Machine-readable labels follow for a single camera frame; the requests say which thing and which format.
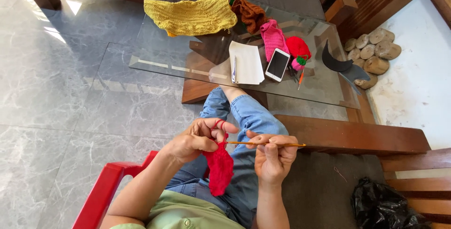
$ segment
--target smartphone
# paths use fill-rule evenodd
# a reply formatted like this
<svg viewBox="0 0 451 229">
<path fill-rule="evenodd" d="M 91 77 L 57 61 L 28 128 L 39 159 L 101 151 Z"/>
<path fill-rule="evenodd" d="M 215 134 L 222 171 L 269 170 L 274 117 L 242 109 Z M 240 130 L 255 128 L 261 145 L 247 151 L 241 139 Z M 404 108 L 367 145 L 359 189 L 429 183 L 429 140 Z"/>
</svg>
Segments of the smartphone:
<svg viewBox="0 0 451 229">
<path fill-rule="evenodd" d="M 290 54 L 276 48 L 272 54 L 271 61 L 269 61 L 268 67 L 266 68 L 265 75 L 277 82 L 282 81 L 283 74 L 285 73 L 289 61 Z"/>
</svg>

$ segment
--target paper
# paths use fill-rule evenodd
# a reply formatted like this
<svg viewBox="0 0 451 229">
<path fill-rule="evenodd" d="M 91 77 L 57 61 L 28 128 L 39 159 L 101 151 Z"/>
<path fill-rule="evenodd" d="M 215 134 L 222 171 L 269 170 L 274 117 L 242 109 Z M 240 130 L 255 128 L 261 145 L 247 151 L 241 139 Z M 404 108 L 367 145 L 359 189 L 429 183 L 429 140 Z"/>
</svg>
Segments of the paper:
<svg viewBox="0 0 451 229">
<path fill-rule="evenodd" d="M 235 72 L 235 83 L 258 85 L 265 80 L 257 46 L 232 41 L 229 46 L 229 54 L 230 59 L 236 57 L 236 61 L 230 61 L 231 72 Z"/>
</svg>

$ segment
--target blue jeans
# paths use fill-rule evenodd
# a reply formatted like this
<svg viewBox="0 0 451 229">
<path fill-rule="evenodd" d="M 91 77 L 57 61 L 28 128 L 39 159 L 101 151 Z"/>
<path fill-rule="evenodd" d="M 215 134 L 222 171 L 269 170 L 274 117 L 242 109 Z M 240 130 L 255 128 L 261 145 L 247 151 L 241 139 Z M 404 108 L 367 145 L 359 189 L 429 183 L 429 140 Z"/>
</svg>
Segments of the blue jeans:
<svg viewBox="0 0 451 229">
<path fill-rule="evenodd" d="M 205 101 L 202 118 L 218 117 L 227 120 L 230 110 L 240 125 L 238 141 L 246 142 L 249 129 L 259 134 L 287 135 L 285 126 L 249 95 L 240 95 L 229 104 L 221 88 L 215 88 Z M 167 190 L 196 197 L 218 206 L 227 217 L 249 229 L 257 210 L 258 179 L 254 170 L 255 149 L 238 145 L 230 155 L 234 160 L 232 181 L 222 196 L 214 197 L 203 175 L 207 169 L 206 158 L 200 155 L 186 163 L 166 186 Z"/>
</svg>

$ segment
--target hand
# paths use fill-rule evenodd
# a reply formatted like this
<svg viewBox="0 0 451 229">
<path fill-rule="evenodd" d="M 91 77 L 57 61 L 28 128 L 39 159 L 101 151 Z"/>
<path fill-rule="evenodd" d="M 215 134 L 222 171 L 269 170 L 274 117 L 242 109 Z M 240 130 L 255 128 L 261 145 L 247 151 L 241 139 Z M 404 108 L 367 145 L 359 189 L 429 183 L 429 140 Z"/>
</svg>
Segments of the hand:
<svg viewBox="0 0 451 229">
<path fill-rule="evenodd" d="M 238 128 L 219 118 L 197 118 L 181 134 L 171 140 L 160 152 L 167 153 L 181 163 L 195 160 L 202 151 L 216 151 L 216 142 L 224 140 L 225 132 L 238 133 Z"/>
<path fill-rule="evenodd" d="M 259 185 L 262 187 L 279 187 L 288 175 L 291 164 L 296 159 L 297 147 L 278 146 L 283 144 L 297 144 L 294 136 L 257 134 L 248 130 L 246 135 L 249 142 L 267 145 L 246 145 L 247 148 L 257 148 L 255 153 L 255 172 Z"/>
</svg>

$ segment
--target glass table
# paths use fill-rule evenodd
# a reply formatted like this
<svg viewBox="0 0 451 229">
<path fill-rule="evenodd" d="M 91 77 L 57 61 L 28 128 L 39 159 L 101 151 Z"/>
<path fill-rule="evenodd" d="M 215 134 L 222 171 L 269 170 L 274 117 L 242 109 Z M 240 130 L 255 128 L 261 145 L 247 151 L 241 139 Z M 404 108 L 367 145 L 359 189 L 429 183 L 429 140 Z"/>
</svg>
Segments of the glass table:
<svg viewBox="0 0 451 229">
<path fill-rule="evenodd" d="M 178 2 L 182 0 L 161 0 Z M 138 35 L 136 48 L 130 59 L 130 68 L 185 78 L 183 103 L 205 99 L 215 85 L 237 86 L 246 91 L 272 93 L 297 99 L 359 109 L 358 99 L 352 87 L 337 72 L 328 69 L 322 61 L 322 52 L 329 41 L 329 52 L 340 61 L 345 60 L 335 25 L 319 19 L 300 16 L 279 10 L 254 0 L 262 7 L 267 17 L 277 20 L 286 37 L 298 36 L 308 45 L 312 53 L 305 65 L 304 78 L 298 83 L 288 70 L 281 82 L 265 76 L 259 85 L 233 84 L 229 59 L 231 41 L 254 45 L 259 48 L 263 70 L 267 62 L 264 43 L 259 33 L 251 35 L 238 18 L 238 23 L 229 31 L 201 36 L 169 37 L 146 15 Z"/>
</svg>

